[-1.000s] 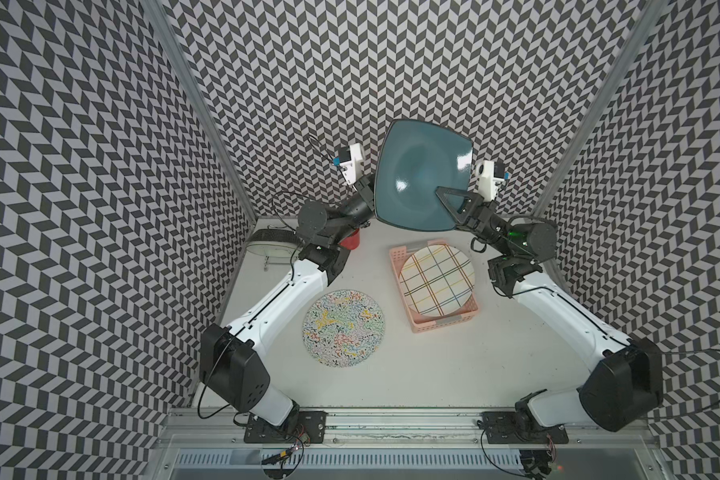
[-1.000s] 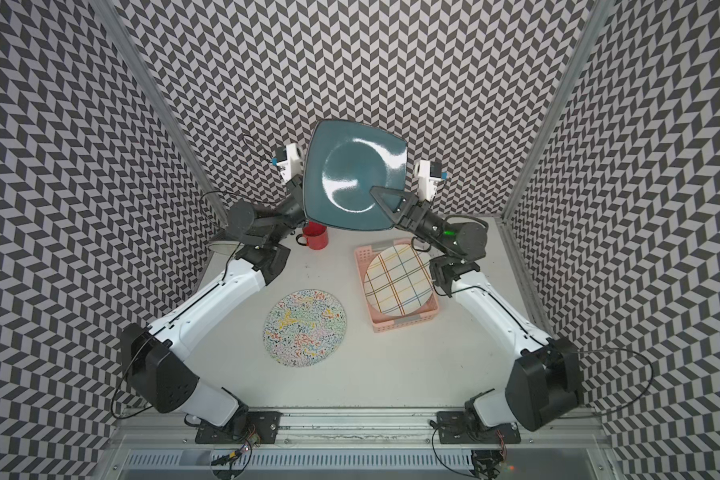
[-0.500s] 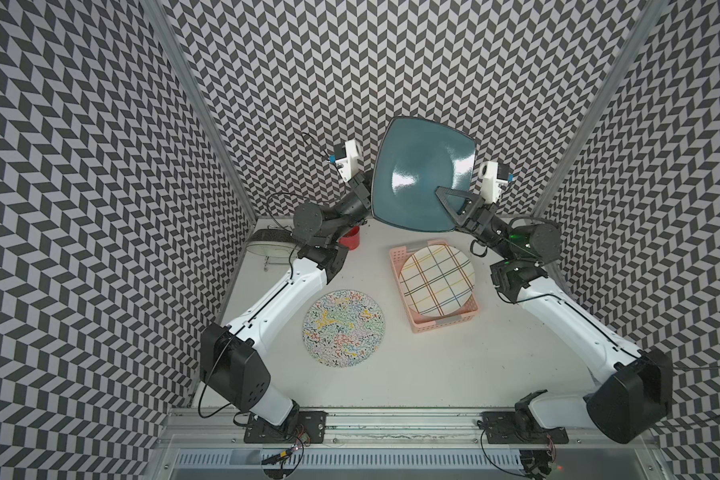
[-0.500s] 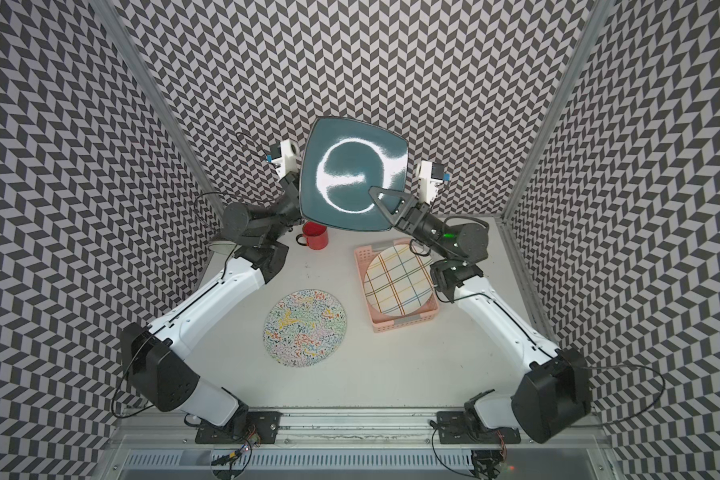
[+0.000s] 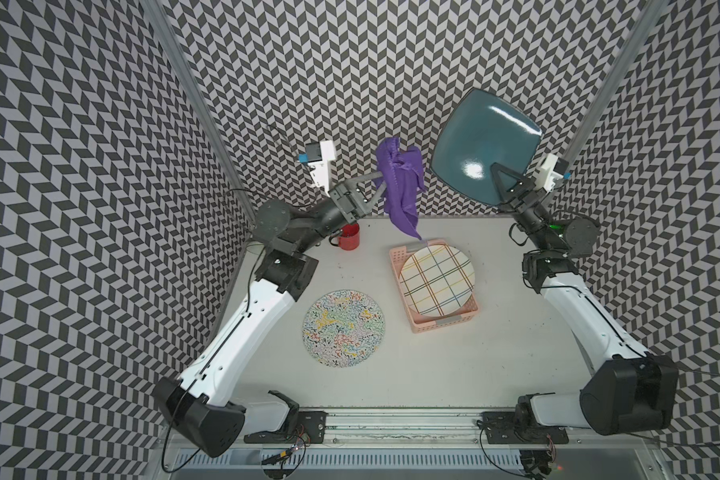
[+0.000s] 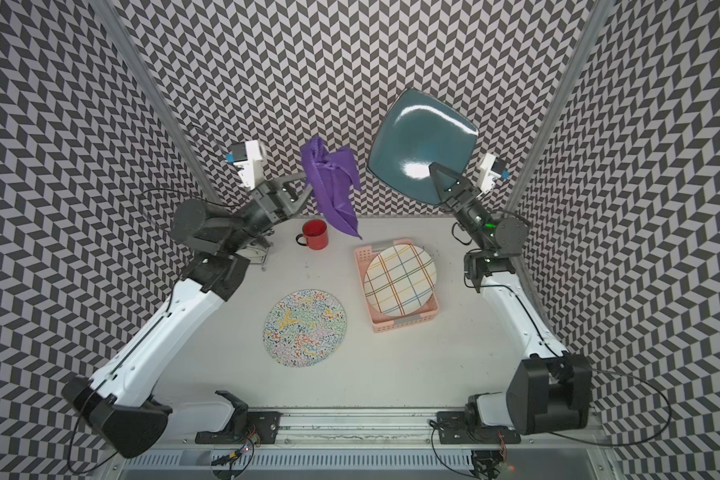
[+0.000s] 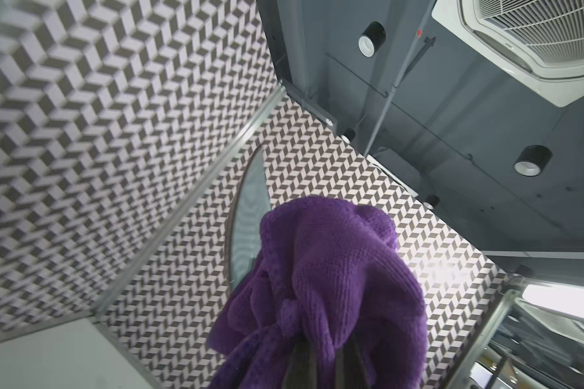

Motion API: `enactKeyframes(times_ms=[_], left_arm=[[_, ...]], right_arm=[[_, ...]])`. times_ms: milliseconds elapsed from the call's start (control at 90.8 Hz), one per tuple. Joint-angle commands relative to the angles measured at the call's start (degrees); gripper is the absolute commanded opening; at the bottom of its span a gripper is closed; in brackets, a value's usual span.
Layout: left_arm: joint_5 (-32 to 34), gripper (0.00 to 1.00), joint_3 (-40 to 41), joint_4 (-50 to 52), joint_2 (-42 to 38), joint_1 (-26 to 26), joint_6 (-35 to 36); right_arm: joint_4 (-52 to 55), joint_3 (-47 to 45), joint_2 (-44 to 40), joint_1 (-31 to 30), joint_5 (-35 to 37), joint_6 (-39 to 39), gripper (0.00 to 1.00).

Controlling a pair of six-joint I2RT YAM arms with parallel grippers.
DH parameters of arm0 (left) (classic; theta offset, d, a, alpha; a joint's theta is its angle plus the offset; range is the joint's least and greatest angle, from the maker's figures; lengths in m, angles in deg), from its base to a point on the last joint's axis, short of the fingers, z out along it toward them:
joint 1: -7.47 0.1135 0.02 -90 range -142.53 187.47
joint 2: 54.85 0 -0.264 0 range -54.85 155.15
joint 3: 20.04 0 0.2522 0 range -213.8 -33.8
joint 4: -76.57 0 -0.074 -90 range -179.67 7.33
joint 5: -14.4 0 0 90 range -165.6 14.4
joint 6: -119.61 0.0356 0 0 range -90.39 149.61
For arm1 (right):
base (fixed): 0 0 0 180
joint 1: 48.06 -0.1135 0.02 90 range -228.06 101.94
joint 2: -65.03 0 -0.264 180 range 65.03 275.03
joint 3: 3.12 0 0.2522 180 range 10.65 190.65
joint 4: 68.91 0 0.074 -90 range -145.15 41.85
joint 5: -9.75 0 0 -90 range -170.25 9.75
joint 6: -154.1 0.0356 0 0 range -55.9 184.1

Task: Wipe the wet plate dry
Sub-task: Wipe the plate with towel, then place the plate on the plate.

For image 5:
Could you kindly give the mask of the purple microfibre cloth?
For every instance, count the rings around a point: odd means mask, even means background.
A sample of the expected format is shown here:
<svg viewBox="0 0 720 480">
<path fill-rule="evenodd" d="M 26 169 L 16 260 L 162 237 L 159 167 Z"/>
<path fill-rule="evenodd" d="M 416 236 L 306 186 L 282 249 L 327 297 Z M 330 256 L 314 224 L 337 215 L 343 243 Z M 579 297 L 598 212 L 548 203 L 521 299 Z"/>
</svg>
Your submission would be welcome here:
<svg viewBox="0 0 720 480">
<path fill-rule="evenodd" d="M 379 144 L 375 156 L 377 170 L 382 174 L 376 185 L 380 186 L 381 181 L 386 185 L 384 212 L 398 230 L 421 240 L 417 231 L 417 196 L 426 191 L 426 186 L 420 149 L 411 146 L 403 150 L 398 137 L 388 137 Z"/>
</svg>

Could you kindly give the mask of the dark teal square plate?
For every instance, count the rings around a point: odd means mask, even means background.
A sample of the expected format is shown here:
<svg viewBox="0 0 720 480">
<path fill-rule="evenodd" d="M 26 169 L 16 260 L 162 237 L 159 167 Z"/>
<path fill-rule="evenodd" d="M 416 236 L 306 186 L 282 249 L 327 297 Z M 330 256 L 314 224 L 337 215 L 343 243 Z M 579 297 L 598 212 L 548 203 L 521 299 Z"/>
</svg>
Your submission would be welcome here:
<svg viewBox="0 0 720 480">
<path fill-rule="evenodd" d="M 434 175 L 478 203 L 499 206 L 490 166 L 503 163 L 525 173 L 540 145 L 543 129 L 502 98 L 470 90 L 451 112 L 435 144 Z"/>
</svg>

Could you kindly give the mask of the colourful squiggle pattern plate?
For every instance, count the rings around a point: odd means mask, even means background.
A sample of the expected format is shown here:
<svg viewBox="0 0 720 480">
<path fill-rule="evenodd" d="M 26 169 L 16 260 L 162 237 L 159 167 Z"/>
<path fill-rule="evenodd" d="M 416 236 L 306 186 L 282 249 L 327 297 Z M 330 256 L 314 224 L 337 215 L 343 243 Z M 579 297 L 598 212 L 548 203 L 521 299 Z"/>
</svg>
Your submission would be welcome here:
<svg viewBox="0 0 720 480">
<path fill-rule="evenodd" d="M 307 353 L 332 368 L 349 368 L 369 359 L 381 346 L 385 316 L 369 295 L 349 289 L 327 293 L 307 310 L 302 340 Z"/>
</svg>

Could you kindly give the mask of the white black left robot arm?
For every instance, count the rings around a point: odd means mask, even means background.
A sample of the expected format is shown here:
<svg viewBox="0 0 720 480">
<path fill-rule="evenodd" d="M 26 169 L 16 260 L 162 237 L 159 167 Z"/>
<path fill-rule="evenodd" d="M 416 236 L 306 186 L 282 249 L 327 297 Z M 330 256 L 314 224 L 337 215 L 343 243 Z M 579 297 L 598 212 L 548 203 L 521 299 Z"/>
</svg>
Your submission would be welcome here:
<svg viewBox="0 0 720 480">
<path fill-rule="evenodd" d="M 387 185 L 380 172 L 336 184 L 309 209 L 271 199 L 259 208 L 252 237 L 263 257 L 246 295 L 209 345 L 177 378 L 161 378 L 152 391 L 169 430 L 210 458 L 240 437 L 289 441 L 298 404 L 277 390 L 243 399 L 236 385 L 253 354 L 311 282 L 318 266 L 307 251 L 372 213 Z"/>
</svg>

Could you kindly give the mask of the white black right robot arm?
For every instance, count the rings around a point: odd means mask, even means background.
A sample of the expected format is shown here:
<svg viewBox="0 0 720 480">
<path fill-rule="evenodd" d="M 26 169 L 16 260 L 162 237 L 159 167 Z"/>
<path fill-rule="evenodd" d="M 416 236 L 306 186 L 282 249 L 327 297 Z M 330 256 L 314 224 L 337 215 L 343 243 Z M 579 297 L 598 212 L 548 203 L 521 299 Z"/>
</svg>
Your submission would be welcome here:
<svg viewBox="0 0 720 480">
<path fill-rule="evenodd" d="M 634 339 L 586 286 L 575 261 L 593 251 L 600 225 L 573 214 L 556 220 L 531 178 L 491 166 L 498 208 L 533 243 L 523 256 L 524 282 L 562 316 L 588 363 L 590 379 L 569 393 L 530 394 L 518 401 L 520 423 L 590 429 L 600 435 L 668 427 L 679 379 L 676 363 Z"/>
</svg>

